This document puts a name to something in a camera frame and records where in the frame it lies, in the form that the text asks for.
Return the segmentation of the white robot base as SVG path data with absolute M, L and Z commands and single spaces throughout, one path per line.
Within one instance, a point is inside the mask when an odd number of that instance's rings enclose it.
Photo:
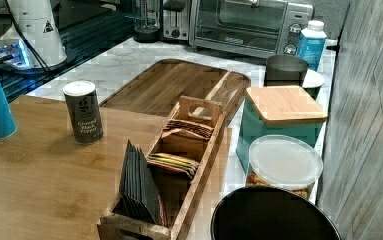
M 55 67 L 67 59 L 55 25 L 50 0 L 4 0 L 12 18 L 11 27 L 0 38 L 14 44 L 19 56 L 6 61 L 19 70 Z

